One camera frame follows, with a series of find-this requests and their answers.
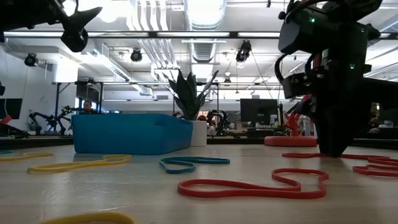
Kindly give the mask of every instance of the rubber band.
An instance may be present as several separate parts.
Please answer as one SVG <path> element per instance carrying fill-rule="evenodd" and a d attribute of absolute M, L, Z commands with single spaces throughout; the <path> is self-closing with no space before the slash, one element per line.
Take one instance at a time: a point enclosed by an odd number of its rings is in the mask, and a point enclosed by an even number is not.
<path fill-rule="evenodd" d="M 10 153 L 14 153 L 13 150 L 1 150 L 0 154 L 10 154 Z"/>
<path fill-rule="evenodd" d="M 318 175 L 318 190 L 310 192 L 301 191 L 301 183 L 279 176 L 281 173 L 299 173 L 299 174 L 316 174 Z M 244 182 L 230 180 L 209 180 L 209 179 L 193 179 L 184 180 L 178 184 L 178 193 L 191 197 L 200 198 L 221 198 L 221 197 L 237 197 L 237 196 L 253 196 L 253 197 L 277 197 L 277 198 L 295 198 L 295 199 L 315 199 L 322 198 L 326 195 L 326 186 L 324 180 L 329 179 L 329 175 L 320 170 L 312 169 L 295 169 L 282 168 L 272 171 L 272 178 L 279 182 L 289 184 L 291 187 L 266 187 Z M 202 191 L 193 190 L 189 187 L 193 185 L 219 185 L 226 187 L 236 187 L 234 190 L 213 190 Z"/>
<path fill-rule="evenodd" d="M 303 159 L 303 158 L 314 158 L 314 157 L 328 157 L 329 155 L 320 154 L 320 153 L 285 153 L 282 156 L 289 158 Z M 398 170 L 398 159 L 391 159 L 388 156 L 354 155 L 354 154 L 342 154 L 341 158 L 363 159 L 375 164 L 388 165 L 388 166 L 382 166 L 382 165 L 368 164 L 366 166 L 353 166 L 353 172 L 355 173 L 364 174 L 364 175 L 373 175 L 379 177 L 398 177 L 398 172 L 372 170 L 372 169 Z"/>
<path fill-rule="evenodd" d="M 168 157 L 161 159 L 159 165 L 166 170 L 168 174 L 184 174 L 191 173 L 196 170 L 196 165 L 194 163 L 201 164 L 229 164 L 231 163 L 229 159 L 221 159 L 214 157 Z M 169 169 L 166 164 L 174 164 L 180 166 L 186 166 L 187 168 L 182 169 Z"/>
<path fill-rule="evenodd" d="M 120 224 L 134 224 L 134 221 L 127 215 L 116 212 L 98 212 L 69 217 L 54 218 L 39 224 L 78 224 L 88 222 L 116 222 Z"/>
<path fill-rule="evenodd" d="M 77 168 L 93 167 L 93 166 L 112 166 L 126 163 L 131 158 L 130 155 L 107 155 L 102 160 L 88 162 L 63 162 L 58 164 L 46 164 L 32 166 L 27 169 L 28 172 L 65 172 Z"/>
<path fill-rule="evenodd" d="M 18 161 L 23 159 L 30 159 L 35 157 L 47 157 L 53 156 L 54 153 L 51 152 L 27 152 L 23 156 L 12 156 L 12 157 L 0 157 L 0 162 L 3 161 Z"/>

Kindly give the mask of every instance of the blue container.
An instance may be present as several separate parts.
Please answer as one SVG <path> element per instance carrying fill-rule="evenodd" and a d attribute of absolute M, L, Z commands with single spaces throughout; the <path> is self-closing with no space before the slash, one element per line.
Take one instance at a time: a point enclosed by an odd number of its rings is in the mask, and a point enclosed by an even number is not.
<path fill-rule="evenodd" d="M 72 116 L 77 153 L 160 155 L 190 147 L 193 124 L 166 114 Z"/>

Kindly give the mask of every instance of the ceiling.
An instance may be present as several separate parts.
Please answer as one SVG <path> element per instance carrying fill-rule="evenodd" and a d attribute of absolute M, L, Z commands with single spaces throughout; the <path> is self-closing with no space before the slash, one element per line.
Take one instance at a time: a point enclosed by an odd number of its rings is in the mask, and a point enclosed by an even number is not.
<path fill-rule="evenodd" d="M 94 7 L 95 0 L 80 0 L 88 2 Z M 167 25 L 170 30 L 186 30 L 185 13 L 183 9 L 183 1 L 169 0 L 167 3 Z M 118 0 L 110 1 L 105 9 L 116 13 L 119 17 L 112 23 L 103 22 L 99 17 L 93 19 L 87 26 L 87 31 L 127 31 L 126 16 L 129 15 L 128 1 Z M 287 4 L 283 1 L 272 1 L 271 7 L 266 8 L 264 1 L 245 1 L 245 0 L 228 0 L 224 22 L 221 30 L 227 31 L 262 31 L 262 32 L 278 32 L 282 21 L 278 20 L 278 14 L 283 11 Z M 398 21 L 398 0 L 383 1 L 382 7 L 360 20 L 367 24 L 371 23 L 377 29 L 384 29 L 393 22 Z M 47 24 L 39 25 L 34 31 L 58 31 L 62 27 L 58 24 L 49 26 Z M 216 57 L 212 61 L 212 71 L 220 71 L 218 81 L 222 82 L 225 73 L 230 72 L 231 81 L 236 82 L 277 82 L 274 75 L 274 63 L 280 56 L 277 48 L 278 40 L 250 40 L 252 45 L 252 54 L 246 60 L 243 68 L 238 68 L 234 57 L 236 49 L 241 45 L 242 40 L 228 39 L 223 44 L 218 44 L 216 48 Z M 182 39 L 172 39 L 172 48 L 177 60 L 178 66 L 183 73 L 188 73 L 192 69 L 192 60 L 188 44 L 182 43 Z M 152 62 L 146 53 L 141 50 L 142 60 L 140 62 L 132 62 L 130 54 L 133 48 L 141 48 L 137 39 L 91 39 L 85 51 L 82 54 L 74 54 L 59 39 L 10 39 L 9 46 L 15 53 L 23 57 L 27 53 L 27 47 L 56 47 L 63 53 L 69 55 L 69 59 L 78 62 L 81 66 L 79 69 L 79 77 L 93 77 L 98 81 L 114 81 L 114 74 L 103 64 L 92 60 L 92 56 L 87 55 L 92 49 L 101 48 L 105 44 L 109 47 L 109 57 L 116 62 L 116 65 L 127 71 L 129 75 L 136 81 L 153 81 L 150 75 Z M 373 71 L 378 71 L 393 63 L 398 63 L 398 40 L 382 40 L 368 48 L 367 61 L 373 66 Z M 52 51 L 48 55 L 44 52 L 39 56 L 41 60 L 47 60 L 51 63 L 59 63 L 64 60 Z M 308 58 L 308 54 L 297 52 L 289 55 L 283 61 L 282 73 L 287 75 L 290 72 L 298 71 L 304 61 Z M 376 73 L 374 78 L 386 80 L 398 80 L 398 70 L 389 69 L 386 72 Z"/>

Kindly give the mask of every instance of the teal rubber band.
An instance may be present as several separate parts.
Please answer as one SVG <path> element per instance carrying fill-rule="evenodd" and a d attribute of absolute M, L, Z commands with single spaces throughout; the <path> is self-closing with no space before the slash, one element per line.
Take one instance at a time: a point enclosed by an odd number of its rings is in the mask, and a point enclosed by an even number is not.
<path fill-rule="evenodd" d="M 0 154 L 10 154 L 13 153 L 13 150 L 0 150 Z"/>
<path fill-rule="evenodd" d="M 184 174 L 191 173 L 196 170 L 194 163 L 201 164 L 230 164 L 229 159 L 214 158 L 214 157 L 168 157 L 161 159 L 159 165 L 163 167 L 168 174 Z M 166 164 L 180 165 L 187 168 L 169 169 Z"/>

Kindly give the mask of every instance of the wooden table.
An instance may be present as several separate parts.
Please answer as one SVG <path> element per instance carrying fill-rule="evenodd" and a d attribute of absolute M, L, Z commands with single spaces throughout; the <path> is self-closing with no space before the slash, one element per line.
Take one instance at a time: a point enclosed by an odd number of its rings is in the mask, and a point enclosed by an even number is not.
<path fill-rule="evenodd" d="M 49 218 L 94 211 L 115 211 L 140 224 L 286 224 L 397 223 L 398 179 L 355 174 L 354 165 L 366 161 L 313 158 L 287 159 L 283 152 L 315 152 L 314 148 L 274 148 L 260 145 L 212 145 L 184 149 L 163 156 L 134 156 L 130 163 L 90 167 L 59 174 L 27 174 L 29 166 L 54 162 L 96 160 L 78 155 L 73 146 L 18 150 L 54 152 L 53 157 L 0 163 L 2 224 L 38 223 Z M 351 154 L 398 158 L 397 151 L 351 147 Z M 158 165 L 168 156 L 212 156 L 231 159 L 230 165 L 198 165 L 192 174 L 166 174 Z M 235 197 L 190 198 L 177 193 L 186 179 L 228 179 L 270 186 L 271 170 L 282 167 L 321 169 L 330 175 L 328 195 L 316 200 Z M 317 188 L 311 175 L 288 174 L 304 190 Z"/>

